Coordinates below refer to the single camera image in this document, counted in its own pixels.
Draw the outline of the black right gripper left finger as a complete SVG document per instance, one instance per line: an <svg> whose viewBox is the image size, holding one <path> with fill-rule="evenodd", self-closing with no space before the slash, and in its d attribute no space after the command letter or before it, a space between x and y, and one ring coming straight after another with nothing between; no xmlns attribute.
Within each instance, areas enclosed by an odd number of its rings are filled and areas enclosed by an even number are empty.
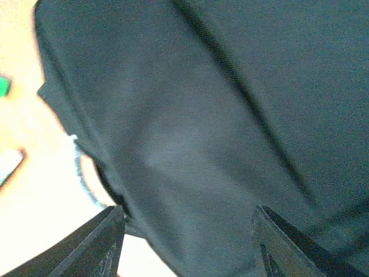
<svg viewBox="0 0 369 277"><path fill-rule="evenodd" d="M117 276L124 235L123 208L109 206L5 276Z"/></svg>

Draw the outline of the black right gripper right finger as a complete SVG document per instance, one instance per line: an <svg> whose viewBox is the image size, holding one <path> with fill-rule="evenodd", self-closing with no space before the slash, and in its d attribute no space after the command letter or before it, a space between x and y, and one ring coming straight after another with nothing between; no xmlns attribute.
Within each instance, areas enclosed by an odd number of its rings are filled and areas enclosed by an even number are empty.
<svg viewBox="0 0 369 277"><path fill-rule="evenodd" d="M252 225L257 276L366 276L267 206L256 206Z"/></svg>

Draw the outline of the black student backpack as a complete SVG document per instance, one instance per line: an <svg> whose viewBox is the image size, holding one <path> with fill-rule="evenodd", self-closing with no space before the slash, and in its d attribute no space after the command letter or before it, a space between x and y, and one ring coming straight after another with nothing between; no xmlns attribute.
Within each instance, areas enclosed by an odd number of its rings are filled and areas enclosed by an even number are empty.
<svg viewBox="0 0 369 277"><path fill-rule="evenodd" d="M251 276L265 205L368 272L367 1L39 1L40 96L128 233Z"/></svg>

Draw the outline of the white green glue stick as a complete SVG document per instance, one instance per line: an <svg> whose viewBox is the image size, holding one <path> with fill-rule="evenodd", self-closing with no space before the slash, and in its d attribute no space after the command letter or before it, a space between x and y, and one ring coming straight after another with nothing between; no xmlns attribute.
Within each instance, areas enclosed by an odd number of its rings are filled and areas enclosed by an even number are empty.
<svg viewBox="0 0 369 277"><path fill-rule="evenodd" d="M1 182L2 185L20 165L23 160L23 154L17 149L9 149L1 154Z"/></svg>

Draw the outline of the green highlighter marker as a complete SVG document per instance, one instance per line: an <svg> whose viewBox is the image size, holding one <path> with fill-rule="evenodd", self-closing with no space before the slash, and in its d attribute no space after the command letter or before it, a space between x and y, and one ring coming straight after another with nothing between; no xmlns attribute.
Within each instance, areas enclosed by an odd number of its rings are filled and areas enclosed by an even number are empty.
<svg viewBox="0 0 369 277"><path fill-rule="evenodd" d="M0 98L4 98L10 91L11 80L5 76L0 76Z"/></svg>

